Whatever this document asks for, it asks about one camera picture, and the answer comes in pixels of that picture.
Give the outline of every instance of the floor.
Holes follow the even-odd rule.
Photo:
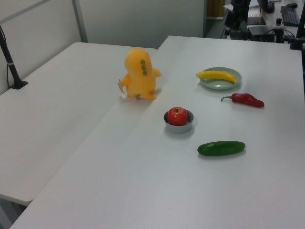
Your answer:
[[[0,198],[0,229],[9,229],[23,210],[24,207]]]
[[[220,39],[221,34],[225,28],[225,18],[223,20],[211,20],[206,21],[206,38],[217,38]]]

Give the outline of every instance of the white wall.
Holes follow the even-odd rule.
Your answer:
[[[1,26],[21,79],[81,41],[71,0],[49,0]],[[9,78],[13,84],[10,71]],[[6,60],[0,51],[0,94],[6,90]]]
[[[206,0],[76,1],[91,43],[159,48],[169,35],[205,35]]]
[[[0,23],[8,21],[46,1],[48,0],[0,0],[1,8],[5,9],[1,11]]]

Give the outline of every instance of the metal bowl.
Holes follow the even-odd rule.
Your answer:
[[[175,134],[182,134],[182,133],[188,132],[192,128],[194,115],[189,110],[186,110],[186,112],[187,112],[187,116],[188,116],[187,123],[185,125],[181,125],[181,126],[170,125],[167,121],[167,113],[168,112],[166,112],[164,114],[164,121],[165,121],[166,129],[168,129],[170,132],[173,132]]]

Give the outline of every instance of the chili pepper stem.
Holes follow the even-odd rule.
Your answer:
[[[224,98],[222,98],[220,101],[222,102],[223,101],[223,99],[232,99],[232,96],[226,96],[226,97],[224,97]]]

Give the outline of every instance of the computer keyboard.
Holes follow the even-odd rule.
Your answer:
[[[283,17],[284,26],[299,26],[300,19],[295,11],[295,8],[281,6],[281,13]]]

